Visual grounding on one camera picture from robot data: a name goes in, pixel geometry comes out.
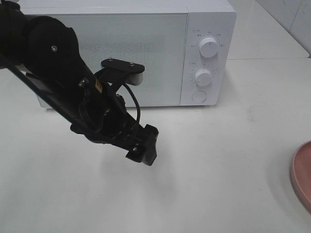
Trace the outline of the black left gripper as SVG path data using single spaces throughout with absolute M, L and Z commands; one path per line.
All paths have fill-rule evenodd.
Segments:
M 151 166 L 157 157 L 158 129 L 146 124 L 139 126 L 136 134 L 136 120 L 127 113 L 123 97 L 116 93 L 118 86 L 82 80 L 79 87 L 83 90 L 78 104 L 81 122 L 73 123 L 70 129 L 94 143 L 129 146 L 126 158 Z

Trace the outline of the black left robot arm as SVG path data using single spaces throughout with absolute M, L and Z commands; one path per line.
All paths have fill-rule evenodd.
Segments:
M 158 129 L 132 117 L 121 87 L 139 85 L 143 65 L 108 58 L 90 71 L 79 53 L 75 31 L 50 16 L 24 14 L 17 2 L 0 3 L 0 67 L 8 69 L 70 122 L 70 129 L 98 144 L 127 151 L 152 165 Z

